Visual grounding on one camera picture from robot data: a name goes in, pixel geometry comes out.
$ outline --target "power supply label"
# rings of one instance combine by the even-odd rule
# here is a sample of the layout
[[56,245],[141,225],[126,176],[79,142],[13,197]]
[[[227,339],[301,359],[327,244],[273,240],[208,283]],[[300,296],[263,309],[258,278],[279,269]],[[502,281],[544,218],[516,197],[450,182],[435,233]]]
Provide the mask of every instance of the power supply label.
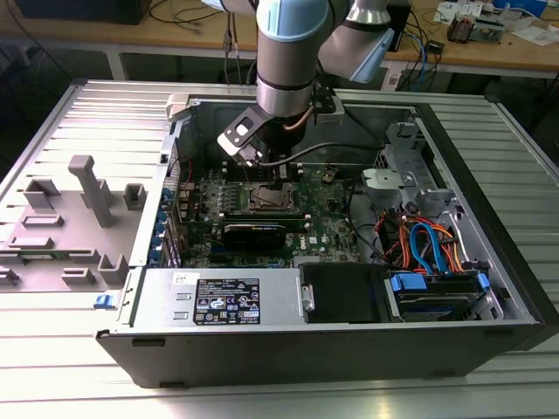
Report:
[[258,279],[199,279],[194,323],[198,326],[259,325]]

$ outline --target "white sticker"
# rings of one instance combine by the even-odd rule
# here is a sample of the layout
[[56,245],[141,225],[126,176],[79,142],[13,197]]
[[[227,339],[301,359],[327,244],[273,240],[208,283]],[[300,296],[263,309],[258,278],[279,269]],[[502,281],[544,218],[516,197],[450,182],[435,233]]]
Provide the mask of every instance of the white sticker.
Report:
[[198,272],[177,272],[173,274],[173,284],[175,285],[195,285],[200,279]]

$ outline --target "blue drive bracket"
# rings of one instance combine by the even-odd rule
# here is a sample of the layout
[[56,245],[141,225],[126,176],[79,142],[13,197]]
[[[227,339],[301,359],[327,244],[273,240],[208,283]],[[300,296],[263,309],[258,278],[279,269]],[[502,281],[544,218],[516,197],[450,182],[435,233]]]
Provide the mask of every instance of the blue drive bracket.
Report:
[[402,290],[427,290],[425,278],[420,273],[400,272],[390,278],[392,291],[399,292]]

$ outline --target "blue tab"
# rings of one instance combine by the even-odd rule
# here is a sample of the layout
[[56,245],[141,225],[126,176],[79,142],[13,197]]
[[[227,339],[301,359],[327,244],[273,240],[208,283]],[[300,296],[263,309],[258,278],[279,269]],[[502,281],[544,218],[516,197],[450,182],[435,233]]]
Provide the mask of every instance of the blue tab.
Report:
[[165,211],[157,211],[157,221],[167,221],[167,214],[165,214]]
[[160,251],[155,251],[152,249],[151,251],[148,252],[148,258],[150,259],[159,260],[160,256],[161,256]]
[[487,279],[487,275],[485,273],[478,273],[478,281],[480,282],[483,291],[487,291],[491,288],[491,284],[489,283],[489,279]]
[[113,296],[108,294],[101,294],[95,299],[95,304],[93,308],[96,310],[100,309],[111,309],[114,308]]
[[398,279],[397,275],[394,275],[392,278],[390,278],[390,282],[392,284],[393,292],[398,292],[402,290],[402,284],[400,283],[400,280]]
[[161,234],[161,233],[163,233],[164,231],[165,231],[165,226],[164,226],[163,224],[157,223],[157,224],[155,225],[155,232],[156,232],[157,234]]
[[171,189],[163,188],[162,195],[165,196],[166,198],[172,198],[174,194],[173,191],[171,191]]
[[426,290],[427,283],[423,275],[415,272],[400,272],[394,275],[390,282],[392,290],[398,292],[401,290]]

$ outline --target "wire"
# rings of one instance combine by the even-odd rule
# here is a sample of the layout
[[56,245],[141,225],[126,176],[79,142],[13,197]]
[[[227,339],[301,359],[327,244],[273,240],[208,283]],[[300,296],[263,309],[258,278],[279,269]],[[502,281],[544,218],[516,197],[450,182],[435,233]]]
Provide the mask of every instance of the wire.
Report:
[[258,165],[263,167],[263,168],[276,168],[278,166],[282,166],[284,164],[288,164],[289,162],[298,159],[300,157],[302,157],[303,155],[307,155],[315,150],[318,150],[319,148],[325,148],[325,147],[347,147],[347,148],[356,148],[358,150],[370,150],[370,151],[377,151],[380,150],[381,148],[378,147],[371,147],[371,146],[363,146],[361,144],[348,144],[345,142],[322,142],[321,144],[316,144],[312,147],[306,148],[302,151],[300,151],[299,153],[296,153],[294,155],[292,155],[291,157],[288,157],[284,160],[279,160],[279,161],[273,161],[273,162],[269,162],[269,163],[263,163],[263,162],[259,162]]
[[10,0],[5,0],[6,3],[6,7],[8,8],[8,12],[10,13],[11,18],[13,19],[13,21],[16,23],[17,26],[19,26],[19,29],[22,30],[22,32],[31,40],[35,43],[36,46],[38,46],[41,50],[43,50],[43,52],[47,55],[48,58],[51,59],[52,63],[58,67],[58,69],[64,73],[64,75],[69,79],[72,80],[72,76],[70,75],[69,72],[67,72],[64,67],[62,65],[59,64],[59,62],[54,59],[52,57],[52,55],[29,33],[29,31],[27,31],[25,29],[25,27],[21,24],[21,22],[19,22],[19,20],[16,17],[16,14],[14,13],[14,10],[11,8],[10,6]]
[[225,26],[224,34],[224,73],[225,83],[230,84],[229,73],[227,71],[227,63],[229,62],[229,53],[231,52],[231,13],[227,13],[227,24]]
[[404,32],[404,35],[407,35],[408,37],[411,37],[413,40],[415,40],[419,44],[419,47],[421,48],[421,60],[423,64],[421,65],[421,70],[419,71],[419,77],[416,79],[415,85],[411,88],[411,91],[415,92],[418,89],[418,87],[420,87],[421,84],[423,83],[425,66],[427,65],[427,54],[425,52],[423,41],[417,35],[410,32]]
[[38,73],[41,71],[41,64],[43,64],[43,60],[45,59],[46,54],[43,54],[43,57],[40,58],[40,60],[37,63],[37,70],[35,71],[35,77],[33,79],[33,85],[35,87],[35,94],[37,95],[37,97],[39,97],[38,91],[37,91],[37,79],[38,79]]
[[220,10],[220,11],[215,11],[215,12],[209,13],[209,14],[207,14],[207,15],[205,15],[205,16],[194,17],[194,18],[192,18],[192,19],[186,19],[186,20],[181,19],[181,18],[179,17],[182,13],[184,13],[184,12],[186,12],[186,11],[202,10],[202,9],[206,9],[206,8],[208,7],[208,6],[196,6],[196,7],[190,7],[190,8],[187,8],[187,9],[181,9],[181,10],[179,10],[179,11],[173,16],[173,20],[167,20],[167,19],[163,19],[163,18],[161,18],[161,17],[156,16],[155,13],[154,13],[155,9],[156,9],[157,7],[159,7],[159,6],[161,6],[162,4],[168,2],[168,1],[169,1],[169,0],[160,0],[159,2],[155,3],[154,5],[152,5],[152,6],[149,8],[149,12],[148,12],[148,13],[149,13],[149,16],[150,16],[152,19],[156,20],[157,22],[162,22],[162,23],[164,23],[164,24],[175,24],[175,25],[177,25],[177,26],[180,27],[180,28],[183,28],[183,29],[186,29],[186,30],[189,30],[189,31],[194,31],[194,32],[197,33],[197,34],[201,34],[202,31],[200,31],[200,30],[197,29],[197,28],[190,28],[190,27],[182,26],[182,24],[194,24],[194,25],[196,26],[196,25],[199,25],[199,24],[200,24],[200,23],[198,23],[198,22],[200,22],[201,20],[205,20],[205,19],[207,19],[207,18],[209,18],[209,17],[213,17],[213,16],[216,16],[216,15],[222,13],[222,11]]
[[186,180],[187,183],[190,183],[190,180],[192,179],[192,172],[194,171],[193,167],[192,167],[192,161],[189,161],[189,177]]
[[[411,28],[415,29],[416,31],[418,31],[419,33],[419,38],[421,39],[421,43],[423,45],[427,45],[429,43],[429,37],[427,36],[427,33],[425,32],[424,29],[421,28],[421,26],[419,26],[419,19],[418,16],[415,14],[415,12],[412,10],[411,11],[411,16],[414,18],[416,24],[411,24],[411,23],[407,23],[406,26],[410,26]],[[419,61],[422,59],[422,55],[421,53],[418,56],[418,59],[416,60],[416,62],[414,63],[413,67],[411,68],[410,72],[408,72],[407,76],[404,77],[404,80],[402,81],[402,84],[396,89],[397,91],[402,90],[402,88],[405,86],[405,84],[407,83],[408,86],[411,85],[410,79],[411,79],[411,75],[413,74],[413,72],[415,72],[416,68],[418,67]]]
[[1,155],[0,155],[0,160],[3,161],[4,163],[10,165],[10,167],[15,164],[13,161],[9,161],[8,159],[6,159],[5,157],[3,157]]
[[283,129],[286,130],[288,133],[295,131],[298,128],[301,128],[305,122],[311,117],[314,112],[314,106],[311,105],[308,107],[307,111],[300,117],[300,120],[295,122],[293,125],[284,125]]
[[235,45],[235,56],[237,57],[237,75],[238,75],[238,83],[240,85],[243,84],[243,78],[241,76],[241,59],[238,55],[238,36],[237,36],[237,22],[235,19],[235,14],[231,14],[231,18],[233,20],[233,44]]
[[367,245],[367,247],[369,247],[378,257],[382,258],[383,254],[382,252],[380,252],[375,246],[373,246],[373,244],[367,240],[365,237],[363,237],[359,231],[355,228],[355,225],[353,224],[353,220],[351,219],[351,202],[353,200],[353,195],[355,194],[355,189],[357,188],[357,184],[359,183],[359,181],[361,181],[361,177],[357,178],[357,180],[355,181],[353,188],[351,189],[351,191],[349,192],[349,198],[348,198],[348,224],[349,224],[349,228],[354,231],[355,236],[361,240],[364,244]]
[[229,54],[226,52],[224,57],[224,73],[225,73],[225,83],[230,84],[229,74],[227,73],[227,63],[229,62]]
[[257,62],[258,57],[256,57],[254,59],[254,61],[252,61],[251,66],[248,69],[248,73],[246,74],[246,80],[245,80],[245,84],[246,85],[250,85],[252,84],[251,80],[252,80],[252,71],[254,70],[254,67],[256,66],[256,62]]

